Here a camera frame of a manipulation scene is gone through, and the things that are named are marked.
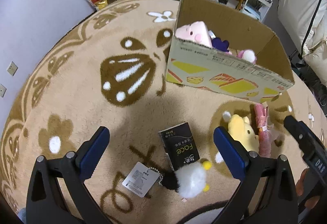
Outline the person's right hand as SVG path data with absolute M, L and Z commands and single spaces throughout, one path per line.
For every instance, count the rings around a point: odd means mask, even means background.
M 302 196 L 304 193 L 304 179 L 305 176 L 307 175 L 309 169 L 305 169 L 302 171 L 300 179 L 298 180 L 298 182 L 295 185 L 296 188 L 296 192 L 298 196 Z M 316 206 L 316 204 L 318 203 L 320 197 L 319 196 L 314 196 L 309 198 L 306 202 L 305 202 L 305 207 L 308 210 L 311 210 L 312 208 L 314 208 Z

